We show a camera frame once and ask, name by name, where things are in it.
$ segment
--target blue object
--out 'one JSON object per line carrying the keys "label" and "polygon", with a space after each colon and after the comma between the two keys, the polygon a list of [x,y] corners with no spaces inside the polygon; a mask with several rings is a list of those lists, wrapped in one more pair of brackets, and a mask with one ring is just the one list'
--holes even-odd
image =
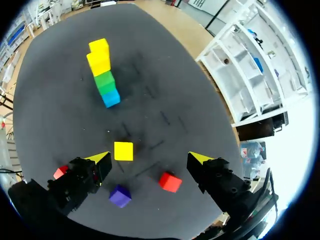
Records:
{"label": "blue object", "polygon": [[107,108],[112,107],[113,105],[116,105],[120,103],[120,95],[118,91],[115,89],[113,91],[110,91],[104,95],[102,95],[102,100]]}
{"label": "blue object", "polygon": [[131,194],[123,186],[117,185],[110,193],[109,200],[119,208],[123,208],[131,201]]}
{"label": "blue object", "polygon": [[262,65],[261,65],[261,62],[259,61],[259,58],[254,57],[253,60],[254,60],[255,63],[257,64],[257,66],[258,66],[258,68],[260,69],[261,73],[263,73],[263,72],[264,72],[264,69],[263,69],[263,67],[262,67]]}
{"label": "blue object", "polygon": [[10,40],[8,41],[8,45],[12,44],[13,41],[16,39],[16,37],[24,30],[25,25],[23,25],[22,27],[20,27],[18,29],[18,31],[15,32],[15,34],[10,38]]}

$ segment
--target table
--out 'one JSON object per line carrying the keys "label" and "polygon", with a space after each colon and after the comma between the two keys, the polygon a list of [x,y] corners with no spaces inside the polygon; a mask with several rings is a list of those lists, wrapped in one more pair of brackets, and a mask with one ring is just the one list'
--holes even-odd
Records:
{"label": "table", "polygon": [[[106,38],[121,103],[106,108],[86,54]],[[223,157],[238,175],[240,152],[226,110],[183,46],[133,4],[100,7],[58,22],[30,44],[14,96],[14,133],[23,174],[43,187],[75,157],[134,143],[134,161],[112,159],[96,194],[68,217],[120,236],[191,239],[221,214],[186,169],[189,151]],[[177,193],[158,184],[164,171],[183,180]],[[109,202],[116,184],[132,201]]]}

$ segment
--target cube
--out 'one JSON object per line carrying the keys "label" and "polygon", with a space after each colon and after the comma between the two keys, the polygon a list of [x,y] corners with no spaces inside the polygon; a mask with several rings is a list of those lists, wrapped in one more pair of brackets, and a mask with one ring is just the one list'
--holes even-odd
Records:
{"label": "cube", "polygon": [[63,175],[67,172],[68,169],[69,169],[69,168],[68,168],[67,165],[59,167],[59,168],[55,171],[55,173],[53,174],[54,179],[57,180],[58,178],[60,178],[61,176],[63,176]]}
{"label": "cube", "polygon": [[86,55],[94,77],[110,71],[110,56],[105,51],[94,51]]}
{"label": "cube", "polygon": [[117,161],[133,161],[134,160],[134,144],[132,142],[114,142],[114,160]]}
{"label": "cube", "polygon": [[91,52],[105,51],[109,54],[109,44],[105,38],[90,42],[89,48]]}
{"label": "cube", "polygon": [[104,86],[99,86],[98,87],[98,91],[99,91],[99,93],[100,93],[100,95],[102,96],[102,95],[105,95],[105,94],[107,94],[107,93],[109,93],[109,92],[112,92],[112,91],[114,91],[114,90],[117,90],[116,89],[116,83],[115,82],[111,82],[111,83],[108,83],[108,84],[106,84],[106,85],[104,85]]}
{"label": "cube", "polygon": [[131,201],[131,194],[123,186],[117,185],[110,193],[109,200],[119,208],[123,208]]}
{"label": "cube", "polygon": [[107,92],[106,94],[102,95],[102,100],[107,108],[112,107],[120,103],[120,96],[118,91],[115,89],[113,91]]}
{"label": "cube", "polygon": [[98,88],[107,84],[115,83],[115,79],[111,71],[106,71],[98,76],[95,76],[94,81]]}
{"label": "cube", "polygon": [[182,180],[180,178],[173,176],[168,172],[165,172],[161,176],[159,181],[160,186],[164,190],[168,192],[173,192],[173,193],[175,193],[179,189],[181,183],[182,183]]}

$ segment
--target stacked cubes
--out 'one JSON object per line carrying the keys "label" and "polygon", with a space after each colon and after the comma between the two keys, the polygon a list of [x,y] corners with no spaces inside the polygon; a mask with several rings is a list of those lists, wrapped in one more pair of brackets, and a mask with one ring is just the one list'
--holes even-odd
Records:
{"label": "stacked cubes", "polygon": [[116,82],[111,73],[109,44],[105,38],[89,43],[90,53],[86,55],[95,84],[107,108],[120,103]]}

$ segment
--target wooden floor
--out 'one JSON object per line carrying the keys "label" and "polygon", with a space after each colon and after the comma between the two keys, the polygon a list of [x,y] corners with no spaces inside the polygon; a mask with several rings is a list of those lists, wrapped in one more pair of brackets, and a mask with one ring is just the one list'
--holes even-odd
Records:
{"label": "wooden floor", "polygon": [[[189,15],[187,15],[177,7],[166,5],[161,0],[136,0],[136,1],[118,2],[118,4],[128,4],[128,3],[134,3],[139,8],[141,8],[142,10],[150,14],[153,18],[155,18],[185,47],[185,49],[190,53],[190,55],[194,59],[201,53],[201,51],[213,39],[212,35],[209,34],[204,29],[204,27],[201,26],[199,23],[197,23],[193,18],[191,18]],[[61,16],[61,20],[64,21],[65,19],[75,14],[79,14],[88,10],[90,10],[90,7],[85,6],[79,10],[71,11],[69,13],[63,14]],[[34,34],[35,36],[38,36],[42,32],[43,32],[43,29],[42,27],[40,27],[39,29],[34,31]],[[14,69],[10,82],[8,84],[2,85],[6,89],[7,96],[9,98],[13,99],[14,97],[19,70],[31,41],[32,41],[32,38],[29,37],[17,48],[17,50],[20,51],[21,53],[21,57]],[[226,107],[226,110],[229,113],[229,116],[231,116],[230,111],[227,107]],[[11,112],[11,111],[3,106],[0,107],[0,116],[3,116],[8,112]],[[7,132],[13,131],[11,120],[13,120],[12,116],[10,116],[9,119],[6,121]],[[234,133],[236,135],[237,141],[239,142],[237,131],[234,131]]]}

